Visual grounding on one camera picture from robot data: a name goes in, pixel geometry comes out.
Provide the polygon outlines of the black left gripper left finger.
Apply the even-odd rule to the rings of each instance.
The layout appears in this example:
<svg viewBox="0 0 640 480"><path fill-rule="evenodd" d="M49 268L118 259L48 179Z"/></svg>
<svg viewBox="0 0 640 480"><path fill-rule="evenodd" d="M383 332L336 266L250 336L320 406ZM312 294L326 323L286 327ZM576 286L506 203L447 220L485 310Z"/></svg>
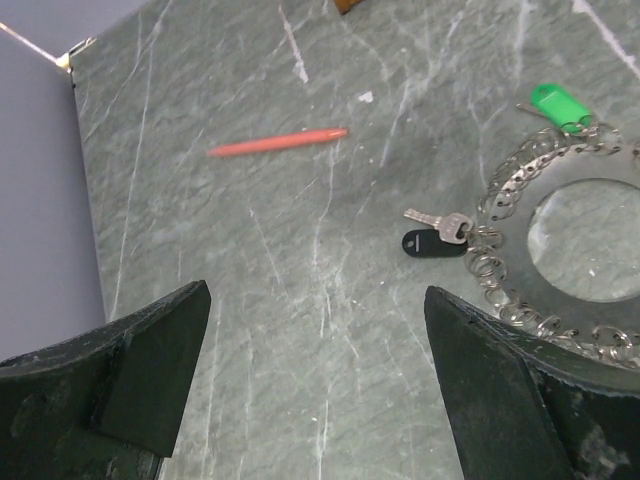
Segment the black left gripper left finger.
<svg viewBox="0 0 640 480"><path fill-rule="evenodd" d="M4 479L155 479L172 456L211 295L191 282L1 363Z"/></svg>

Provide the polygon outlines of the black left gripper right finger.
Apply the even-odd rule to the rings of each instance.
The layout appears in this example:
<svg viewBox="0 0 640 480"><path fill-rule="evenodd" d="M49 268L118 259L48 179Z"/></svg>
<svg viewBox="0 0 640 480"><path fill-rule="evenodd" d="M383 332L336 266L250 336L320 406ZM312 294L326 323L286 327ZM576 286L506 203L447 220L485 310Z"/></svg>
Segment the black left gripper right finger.
<svg viewBox="0 0 640 480"><path fill-rule="evenodd" d="M431 286L429 343L467 479L636 479L639 374L496 321Z"/></svg>

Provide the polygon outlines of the grey keyring disc with rings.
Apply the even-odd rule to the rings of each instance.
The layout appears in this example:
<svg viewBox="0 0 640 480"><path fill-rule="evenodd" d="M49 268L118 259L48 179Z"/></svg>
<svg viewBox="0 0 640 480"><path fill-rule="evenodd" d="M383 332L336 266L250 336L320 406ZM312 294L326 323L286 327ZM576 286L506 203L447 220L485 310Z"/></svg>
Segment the grey keyring disc with rings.
<svg viewBox="0 0 640 480"><path fill-rule="evenodd" d="M639 364L639 147L604 127L532 135L478 205L466 267L499 317Z"/></svg>

